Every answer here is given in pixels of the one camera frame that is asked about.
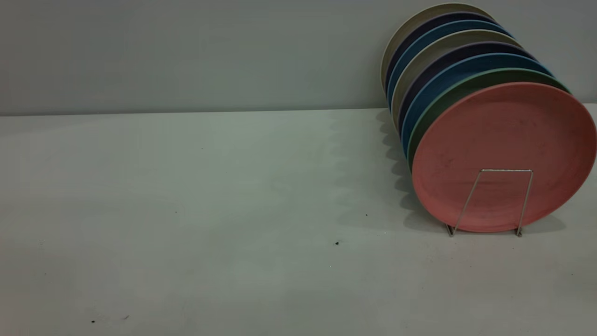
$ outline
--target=green plate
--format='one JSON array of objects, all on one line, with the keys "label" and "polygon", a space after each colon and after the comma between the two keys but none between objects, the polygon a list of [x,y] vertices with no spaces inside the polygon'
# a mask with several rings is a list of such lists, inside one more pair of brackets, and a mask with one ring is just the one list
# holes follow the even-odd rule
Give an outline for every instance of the green plate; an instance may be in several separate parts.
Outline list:
[{"label": "green plate", "polygon": [[425,132],[433,122],[450,106],[471,93],[484,88],[511,82],[532,82],[551,85],[560,90],[570,91],[556,80],[538,71],[521,68],[501,68],[478,73],[468,77],[442,92],[423,111],[414,126],[408,145],[408,167],[413,171],[414,154]]}]

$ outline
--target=blue plate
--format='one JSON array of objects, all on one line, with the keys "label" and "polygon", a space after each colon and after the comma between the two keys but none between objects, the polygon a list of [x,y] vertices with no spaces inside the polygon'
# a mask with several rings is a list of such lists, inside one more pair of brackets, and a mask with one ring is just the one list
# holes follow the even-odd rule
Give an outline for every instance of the blue plate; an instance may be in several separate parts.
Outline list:
[{"label": "blue plate", "polygon": [[500,69],[500,68],[522,68],[542,72],[553,77],[539,62],[514,54],[492,53],[473,56],[451,65],[435,75],[425,86],[417,93],[413,102],[408,107],[408,111],[402,125],[401,142],[402,149],[406,155],[408,151],[408,140],[410,139],[413,128],[417,120],[421,117],[423,111],[429,104],[439,96],[443,91],[452,85],[464,80],[479,72]]},{"label": "blue plate", "polygon": [[417,93],[423,88],[427,82],[437,75],[440,71],[444,70],[445,68],[455,64],[463,59],[467,59],[472,56],[482,55],[482,54],[490,54],[490,53],[507,53],[507,54],[515,54],[520,56],[525,56],[530,59],[535,59],[532,55],[527,53],[524,49],[519,48],[515,45],[502,43],[502,42],[477,42],[472,44],[463,45],[460,48],[454,49],[449,53],[439,57],[438,59],[434,60],[428,67],[425,68],[421,72],[421,74],[413,81],[413,83],[408,88],[404,98],[402,99],[402,103],[398,111],[394,111],[394,113],[398,113],[398,134],[401,134],[402,125],[404,123],[404,117],[406,116],[406,111],[410,106],[413,99],[417,96]]},{"label": "blue plate", "polygon": [[480,20],[463,20],[446,23],[428,31],[423,36],[419,37],[416,41],[414,41],[413,44],[411,44],[410,47],[406,49],[404,54],[402,54],[402,56],[392,69],[392,74],[389,77],[390,80],[387,86],[387,101],[390,105],[390,108],[392,105],[392,96],[394,95],[394,88],[396,87],[396,83],[398,82],[398,78],[400,78],[402,71],[404,71],[404,68],[406,68],[406,66],[408,65],[408,62],[410,62],[419,52],[421,52],[421,50],[425,49],[425,47],[427,47],[429,44],[433,43],[437,39],[440,39],[452,33],[471,29],[493,30],[512,37],[510,33],[506,32],[502,27],[496,25],[495,23]]},{"label": "blue plate", "polygon": [[480,20],[480,21],[496,23],[494,20],[492,20],[491,18],[489,18],[487,16],[483,16],[481,14],[471,13],[471,12],[455,12],[455,13],[443,14],[443,15],[436,16],[430,20],[423,22],[419,27],[417,27],[415,30],[413,30],[413,32],[408,34],[408,36],[404,39],[404,41],[402,41],[398,45],[398,47],[392,54],[392,58],[390,58],[390,62],[388,63],[388,66],[387,66],[386,86],[385,87],[387,88],[387,84],[390,80],[390,74],[392,72],[392,69],[396,65],[396,62],[398,62],[398,59],[400,59],[400,56],[402,56],[404,51],[406,51],[406,49],[408,47],[410,47],[410,45],[414,41],[416,41],[419,37],[421,37],[426,32],[428,32],[434,28],[437,28],[446,23],[450,23],[450,22],[454,22],[454,21],[461,21],[461,20]]}]

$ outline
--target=stack of plates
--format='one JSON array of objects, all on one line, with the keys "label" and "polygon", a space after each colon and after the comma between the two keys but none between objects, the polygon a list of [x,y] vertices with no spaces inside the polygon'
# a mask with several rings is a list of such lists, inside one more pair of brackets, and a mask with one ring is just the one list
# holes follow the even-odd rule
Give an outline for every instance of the stack of plates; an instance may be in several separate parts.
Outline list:
[{"label": "stack of plates", "polygon": [[[423,206],[455,226],[481,169],[532,170],[522,225],[563,205],[597,152],[584,106],[488,13],[428,8],[394,34],[381,84]],[[518,226],[528,174],[485,172],[458,228]]]}]

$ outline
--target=gray wall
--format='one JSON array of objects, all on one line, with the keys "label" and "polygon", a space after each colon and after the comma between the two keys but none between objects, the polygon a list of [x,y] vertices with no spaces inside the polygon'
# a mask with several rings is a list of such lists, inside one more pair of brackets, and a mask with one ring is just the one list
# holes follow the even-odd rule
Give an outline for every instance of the gray wall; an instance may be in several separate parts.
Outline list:
[{"label": "gray wall", "polygon": [[[437,3],[4,0],[0,113],[382,107],[387,40]],[[597,100],[597,2],[470,3]]]}]

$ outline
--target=wire plate stand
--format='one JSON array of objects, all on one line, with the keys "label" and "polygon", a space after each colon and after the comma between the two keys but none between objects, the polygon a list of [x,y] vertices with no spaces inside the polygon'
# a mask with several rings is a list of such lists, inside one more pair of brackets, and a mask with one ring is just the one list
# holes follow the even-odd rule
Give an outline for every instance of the wire plate stand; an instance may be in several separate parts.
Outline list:
[{"label": "wire plate stand", "polygon": [[456,231],[458,230],[458,226],[460,225],[460,221],[462,220],[462,217],[464,216],[464,213],[466,211],[466,207],[469,205],[470,199],[473,196],[473,192],[475,191],[475,188],[477,187],[477,183],[479,182],[479,179],[481,178],[481,174],[483,174],[485,172],[530,173],[529,178],[528,178],[527,193],[524,197],[524,203],[522,204],[521,217],[520,217],[520,220],[518,221],[518,228],[516,228],[516,230],[515,230],[515,234],[518,237],[522,237],[522,219],[524,217],[524,212],[527,209],[528,194],[531,191],[531,184],[533,182],[533,170],[532,169],[481,169],[479,171],[479,173],[477,174],[477,179],[475,179],[475,183],[473,184],[473,187],[470,190],[469,197],[466,199],[466,202],[464,203],[462,211],[460,212],[460,216],[458,216],[458,221],[456,221],[456,225],[454,227],[451,227],[450,225],[445,224],[446,228],[448,229],[448,234],[450,235],[450,237],[454,237],[454,235],[456,234]]}]

